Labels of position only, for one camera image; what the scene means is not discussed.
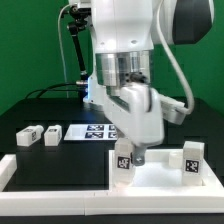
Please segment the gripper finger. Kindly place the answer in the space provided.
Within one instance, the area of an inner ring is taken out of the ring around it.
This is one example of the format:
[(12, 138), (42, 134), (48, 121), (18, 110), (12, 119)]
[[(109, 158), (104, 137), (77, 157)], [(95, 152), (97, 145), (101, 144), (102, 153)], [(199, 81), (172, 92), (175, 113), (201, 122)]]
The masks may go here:
[(132, 162), (135, 166), (143, 166), (145, 164), (145, 152), (144, 147), (134, 147), (132, 152)]

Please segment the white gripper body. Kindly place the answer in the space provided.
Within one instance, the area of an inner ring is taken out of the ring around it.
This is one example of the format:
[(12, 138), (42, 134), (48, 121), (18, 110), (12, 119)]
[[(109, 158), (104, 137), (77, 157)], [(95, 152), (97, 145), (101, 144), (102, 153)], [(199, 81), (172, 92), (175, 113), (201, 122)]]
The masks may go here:
[(118, 96), (105, 94), (103, 105), (105, 116), (137, 147), (161, 144), (163, 120), (182, 124), (183, 109), (182, 102), (135, 82), (122, 87)]

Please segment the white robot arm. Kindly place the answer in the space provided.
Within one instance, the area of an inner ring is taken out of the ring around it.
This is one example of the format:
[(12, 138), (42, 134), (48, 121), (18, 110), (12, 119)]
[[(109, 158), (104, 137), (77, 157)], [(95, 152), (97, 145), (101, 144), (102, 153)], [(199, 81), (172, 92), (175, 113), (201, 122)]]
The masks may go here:
[[(147, 148), (162, 143), (165, 120), (180, 124), (194, 109), (192, 90), (171, 44), (195, 44), (211, 29), (213, 0), (69, 0), (71, 14), (89, 27), (93, 73), (86, 105), (101, 109), (131, 141), (128, 158), (145, 163)], [(151, 87), (154, 46), (163, 46), (186, 94), (181, 103)]]

